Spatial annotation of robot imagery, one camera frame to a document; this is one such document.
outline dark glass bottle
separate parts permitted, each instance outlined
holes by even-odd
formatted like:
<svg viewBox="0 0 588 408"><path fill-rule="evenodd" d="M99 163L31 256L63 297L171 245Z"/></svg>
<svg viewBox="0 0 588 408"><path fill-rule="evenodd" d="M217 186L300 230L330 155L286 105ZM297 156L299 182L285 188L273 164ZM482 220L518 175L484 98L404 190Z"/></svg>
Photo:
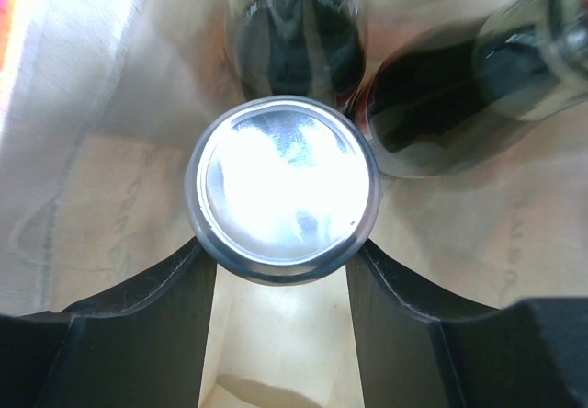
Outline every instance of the dark glass bottle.
<svg viewBox="0 0 588 408"><path fill-rule="evenodd" d="M571 38L557 29L577 20L564 20L555 2L562 0L519 0L389 58L350 109L380 171L421 177L472 167L584 100L588 73L574 56L579 45L566 55ZM574 15L583 14L581 2L568 3Z"/></svg>
<svg viewBox="0 0 588 408"><path fill-rule="evenodd" d="M230 15L228 54L244 96L344 108L365 70L356 11L353 0L253 0Z"/></svg>

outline bottle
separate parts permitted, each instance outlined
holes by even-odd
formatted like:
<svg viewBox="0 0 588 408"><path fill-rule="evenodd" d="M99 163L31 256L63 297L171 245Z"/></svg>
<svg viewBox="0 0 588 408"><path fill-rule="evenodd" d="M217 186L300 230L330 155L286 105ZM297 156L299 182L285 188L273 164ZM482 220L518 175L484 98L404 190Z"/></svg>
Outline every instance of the bottle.
<svg viewBox="0 0 588 408"><path fill-rule="evenodd" d="M365 70L356 0L251 0L227 17L245 98L308 96L345 108Z"/></svg>
<svg viewBox="0 0 588 408"><path fill-rule="evenodd" d="M389 57L348 115L381 172L441 176L509 148L588 94L586 0L519 0Z"/></svg>

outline dark liquid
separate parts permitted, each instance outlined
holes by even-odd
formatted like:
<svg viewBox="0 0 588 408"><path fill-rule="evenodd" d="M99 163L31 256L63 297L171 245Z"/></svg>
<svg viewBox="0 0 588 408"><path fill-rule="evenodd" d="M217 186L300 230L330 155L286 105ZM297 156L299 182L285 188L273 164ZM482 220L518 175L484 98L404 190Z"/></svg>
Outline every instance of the dark liquid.
<svg viewBox="0 0 588 408"><path fill-rule="evenodd" d="M402 176L435 175L477 164L512 144L530 125L517 117L557 82L534 29L522 27L483 43L404 54L379 71L367 117L403 170L413 168ZM498 100L500 111L489 108Z"/></svg>
<svg viewBox="0 0 588 408"><path fill-rule="evenodd" d="M240 22L236 69L249 99L351 96L363 76L357 26L336 0L255 0Z"/></svg>

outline circular metal surface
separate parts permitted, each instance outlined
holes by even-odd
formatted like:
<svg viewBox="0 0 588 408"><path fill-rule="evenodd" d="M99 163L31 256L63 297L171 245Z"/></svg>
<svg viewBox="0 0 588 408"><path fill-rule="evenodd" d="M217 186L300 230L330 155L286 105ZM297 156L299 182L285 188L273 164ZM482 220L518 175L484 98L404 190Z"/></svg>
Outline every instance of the circular metal surface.
<svg viewBox="0 0 588 408"><path fill-rule="evenodd" d="M186 196L198 239L223 266L291 284L333 272L368 238L379 175L345 117L274 96L229 111L203 134Z"/></svg>

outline silver can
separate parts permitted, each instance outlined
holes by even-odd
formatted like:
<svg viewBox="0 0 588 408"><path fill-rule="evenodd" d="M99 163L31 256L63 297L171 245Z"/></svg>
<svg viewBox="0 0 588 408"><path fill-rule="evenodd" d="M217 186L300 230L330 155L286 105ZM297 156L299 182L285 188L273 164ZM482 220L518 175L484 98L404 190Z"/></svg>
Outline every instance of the silver can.
<svg viewBox="0 0 588 408"><path fill-rule="evenodd" d="M201 136L187 211L203 247L232 273L297 284L341 267L368 238L379 172L343 115L304 97L241 105Z"/></svg>

